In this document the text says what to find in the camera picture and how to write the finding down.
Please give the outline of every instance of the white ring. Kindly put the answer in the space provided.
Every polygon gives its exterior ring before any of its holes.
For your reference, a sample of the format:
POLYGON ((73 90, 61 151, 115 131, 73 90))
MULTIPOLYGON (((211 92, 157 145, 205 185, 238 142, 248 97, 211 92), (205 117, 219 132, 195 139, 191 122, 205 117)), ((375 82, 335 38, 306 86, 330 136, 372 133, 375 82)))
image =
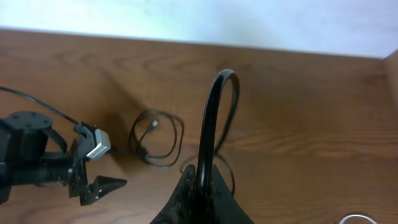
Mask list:
POLYGON ((344 218, 341 219, 339 224, 344 224, 348 219, 353 218, 353 217, 364 218, 366 220, 369 220, 372 224, 377 224, 376 221, 374 221, 373 219, 367 217, 366 215, 358 215, 358 214, 352 214, 352 215, 345 216, 344 218))

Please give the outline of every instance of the white wall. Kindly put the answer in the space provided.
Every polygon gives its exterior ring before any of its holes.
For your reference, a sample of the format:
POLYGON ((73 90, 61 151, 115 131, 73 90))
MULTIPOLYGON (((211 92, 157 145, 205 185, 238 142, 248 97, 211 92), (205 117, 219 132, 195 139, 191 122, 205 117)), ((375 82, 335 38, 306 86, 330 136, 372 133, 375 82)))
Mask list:
POLYGON ((384 57, 398 0, 0 0, 0 27, 384 57))

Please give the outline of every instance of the black curved tube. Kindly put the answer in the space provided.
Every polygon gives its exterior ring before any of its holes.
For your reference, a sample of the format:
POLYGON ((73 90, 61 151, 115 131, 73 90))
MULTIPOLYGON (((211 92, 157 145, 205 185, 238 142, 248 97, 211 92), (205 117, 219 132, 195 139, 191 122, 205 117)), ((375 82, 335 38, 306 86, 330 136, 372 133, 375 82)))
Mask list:
POLYGON ((198 156, 198 172, 196 189, 201 198, 207 196, 211 188, 211 168, 213 166, 213 156, 218 152, 220 146, 223 144, 229 126, 232 122, 236 111, 239 99, 239 78, 234 71, 225 69, 222 70, 213 82, 209 98, 203 116, 203 123, 201 127, 199 156, 198 156), (226 81, 230 79, 233 84, 232 103, 229 109, 229 114, 218 144, 214 147, 218 107, 220 105, 221 93, 223 92, 226 81))

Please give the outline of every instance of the wooden table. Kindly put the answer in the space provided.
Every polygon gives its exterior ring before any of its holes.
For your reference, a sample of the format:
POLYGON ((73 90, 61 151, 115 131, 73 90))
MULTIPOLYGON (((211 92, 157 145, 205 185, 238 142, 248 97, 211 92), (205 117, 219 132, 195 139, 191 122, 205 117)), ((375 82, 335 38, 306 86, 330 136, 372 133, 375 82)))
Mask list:
MULTIPOLYGON (((224 68, 239 75, 241 98, 221 153, 236 176, 236 201, 254 222, 337 223, 352 212, 398 222, 398 118, 382 60, 11 30, 0 31, 0 85, 107 131, 121 150, 90 162, 90 178, 129 182, 86 207, 66 188, 14 187, 0 222, 149 223, 180 173, 137 160, 127 133, 139 112, 157 108, 185 122, 177 165, 197 153, 208 92, 224 68)), ((0 105, 1 117, 45 112, 69 143, 76 137, 72 124, 23 98, 0 93, 0 105)), ((160 127, 145 144, 168 150, 169 127, 160 127)))

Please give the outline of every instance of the cable connector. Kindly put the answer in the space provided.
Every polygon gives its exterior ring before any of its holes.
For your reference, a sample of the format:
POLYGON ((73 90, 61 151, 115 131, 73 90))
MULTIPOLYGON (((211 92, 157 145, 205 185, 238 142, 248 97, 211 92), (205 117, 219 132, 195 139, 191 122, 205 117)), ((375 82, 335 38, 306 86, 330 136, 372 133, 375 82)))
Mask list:
POLYGON ((156 126, 157 126, 158 124, 159 124, 159 122, 158 122, 157 120, 154 120, 154 121, 148 126, 147 132, 149 133, 149 132, 153 131, 153 130, 156 128, 156 126))

